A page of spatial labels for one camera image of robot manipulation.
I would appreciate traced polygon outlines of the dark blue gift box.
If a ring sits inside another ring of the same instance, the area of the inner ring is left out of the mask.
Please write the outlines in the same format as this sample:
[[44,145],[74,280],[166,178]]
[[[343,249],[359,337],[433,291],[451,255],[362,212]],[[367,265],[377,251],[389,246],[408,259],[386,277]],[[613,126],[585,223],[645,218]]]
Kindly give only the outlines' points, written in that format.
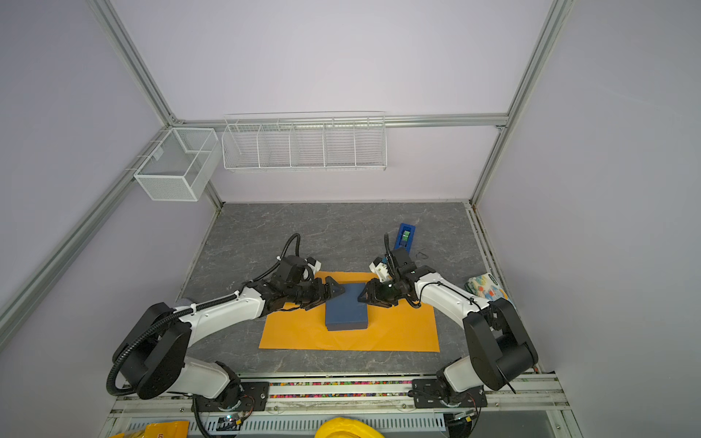
[[369,327],[368,308],[359,296],[364,283],[344,285],[345,292],[326,303],[325,326],[328,331],[366,330]]

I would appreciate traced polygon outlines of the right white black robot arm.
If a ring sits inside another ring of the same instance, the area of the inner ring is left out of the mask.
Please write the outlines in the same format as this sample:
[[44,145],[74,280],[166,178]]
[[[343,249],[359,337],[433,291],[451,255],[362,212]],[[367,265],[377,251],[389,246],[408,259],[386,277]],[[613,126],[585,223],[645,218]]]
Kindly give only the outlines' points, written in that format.
[[425,392],[456,406],[472,391],[509,387],[522,373],[534,368],[539,354],[514,305],[507,299],[488,300],[450,283],[430,266],[416,266],[405,248],[383,238],[385,253],[371,264],[377,277],[370,280],[359,301],[392,308],[406,301],[412,308],[428,305],[460,326],[467,341],[467,356],[436,373],[437,388]]

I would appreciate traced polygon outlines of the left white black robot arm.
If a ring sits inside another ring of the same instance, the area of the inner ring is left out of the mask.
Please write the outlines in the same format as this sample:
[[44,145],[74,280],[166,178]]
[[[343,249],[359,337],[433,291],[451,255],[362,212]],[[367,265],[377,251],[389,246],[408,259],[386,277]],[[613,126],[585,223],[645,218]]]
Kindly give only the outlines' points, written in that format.
[[293,234],[271,268],[229,295],[147,308],[113,354],[107,393],[142,400],[174,393],[190,395],[196,403],[209,401],[218,410],[237,409],[246,398],[240,377],[221,361],[200,361],[188,352],[238,323],[276,312],[313,310],[341,296],[343,285],[332,277],[320,278],[321,262],[302,257],[300,243],[300,234]]

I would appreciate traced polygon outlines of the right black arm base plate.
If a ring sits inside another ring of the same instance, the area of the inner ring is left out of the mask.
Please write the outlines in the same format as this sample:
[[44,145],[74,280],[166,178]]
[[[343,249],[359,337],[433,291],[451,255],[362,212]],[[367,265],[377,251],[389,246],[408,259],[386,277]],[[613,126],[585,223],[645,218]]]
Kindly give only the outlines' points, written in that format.
[[419,409],[487,407],[487,397],[482,386],[456,392],[438,377],[412,380],[408,396]]

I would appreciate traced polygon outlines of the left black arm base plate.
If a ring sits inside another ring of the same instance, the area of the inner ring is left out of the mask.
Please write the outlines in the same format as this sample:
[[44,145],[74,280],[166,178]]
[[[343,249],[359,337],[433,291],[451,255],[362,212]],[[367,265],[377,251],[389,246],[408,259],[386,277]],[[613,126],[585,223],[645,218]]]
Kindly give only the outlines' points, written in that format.
[[215,399],[196,395],[200,412],[260,412],[266,409],[269,381],[230,383]]

